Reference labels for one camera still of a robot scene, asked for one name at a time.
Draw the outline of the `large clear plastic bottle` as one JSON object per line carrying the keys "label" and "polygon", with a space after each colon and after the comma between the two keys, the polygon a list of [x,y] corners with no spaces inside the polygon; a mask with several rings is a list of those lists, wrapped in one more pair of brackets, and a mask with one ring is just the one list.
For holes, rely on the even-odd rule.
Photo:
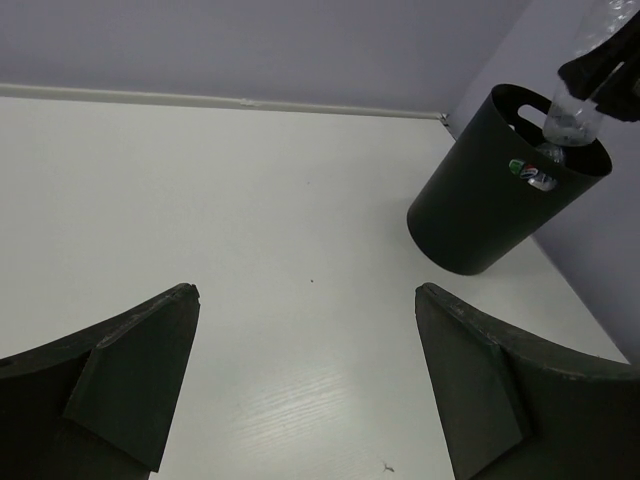
{"label": "large clear plastic bottle", "polygon": [[[634,14],[639,15],[637,1],[595,1],[581,21],[573,40],[571,56],[565,63],[600,46]],[[559,84],[547,113],[543,135],[548,142],[559,146],[589,145],[596,140],[602,122],[608,116],[596,110],[594,99],[574,98],[559,75],[558,78]]]}

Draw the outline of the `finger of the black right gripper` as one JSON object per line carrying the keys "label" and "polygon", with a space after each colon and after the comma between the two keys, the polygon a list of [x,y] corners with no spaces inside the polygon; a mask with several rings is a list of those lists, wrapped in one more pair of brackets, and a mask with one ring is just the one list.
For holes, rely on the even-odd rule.
{"label": "finger of the black right gripper", "polygon": [[598,90],[596,110],[621,122],[639,121],[639,73],[618,71]]}
{"label": "finger of the black right gripper", "polygon": [[589,53],[558,70],[569,93],[577,99],[639,96],[639,15]]}

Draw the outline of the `black cap clear bottle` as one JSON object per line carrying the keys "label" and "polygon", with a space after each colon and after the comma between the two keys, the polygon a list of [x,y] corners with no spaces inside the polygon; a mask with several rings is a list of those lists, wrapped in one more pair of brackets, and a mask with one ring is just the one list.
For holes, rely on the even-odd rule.
{"label": "black cap clear bottle", "polygon": [[536,151],[556,164],[564,165],[566,163],[566,153],[562,146],[551,142],[544,142],[536,147]]}

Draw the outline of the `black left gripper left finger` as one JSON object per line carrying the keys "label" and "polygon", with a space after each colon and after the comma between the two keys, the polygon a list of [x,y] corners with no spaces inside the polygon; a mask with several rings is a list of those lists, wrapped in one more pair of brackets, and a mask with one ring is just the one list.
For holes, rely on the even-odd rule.
{"label": "black left gripper left finger", "polygon": [[195,285],[1,361],[4,479],[158,472],[194,342]]}

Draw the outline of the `green plastic bottle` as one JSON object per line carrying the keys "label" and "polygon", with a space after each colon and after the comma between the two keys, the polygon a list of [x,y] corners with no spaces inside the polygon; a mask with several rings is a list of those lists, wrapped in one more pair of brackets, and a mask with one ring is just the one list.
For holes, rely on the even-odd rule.
{"label": "green plastic bottle", "polygon": [[524,162],[522,160],[519,159],[512,159],[509,162],[509,170],[514,174],[514,175],[519,175],[520,172],[522,171],[524,167]]}

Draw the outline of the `blue label water bottle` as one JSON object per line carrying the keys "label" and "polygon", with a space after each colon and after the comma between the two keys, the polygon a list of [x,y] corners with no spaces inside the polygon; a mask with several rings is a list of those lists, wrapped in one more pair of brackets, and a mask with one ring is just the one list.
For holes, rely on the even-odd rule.
{"label": "blue label water bottle", "polygon": [[539,169],[533,165],[524,165],[519,172],[519,177],[526,181],[534,180],[539,175]]}

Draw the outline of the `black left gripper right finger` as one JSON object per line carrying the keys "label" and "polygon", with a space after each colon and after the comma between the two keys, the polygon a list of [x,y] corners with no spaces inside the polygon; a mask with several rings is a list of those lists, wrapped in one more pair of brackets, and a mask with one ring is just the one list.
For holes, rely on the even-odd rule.
{"label": "black left gripper right finger", "polygon": [[426,283],[415,315],[457,479],[636,479],[639,370]]}

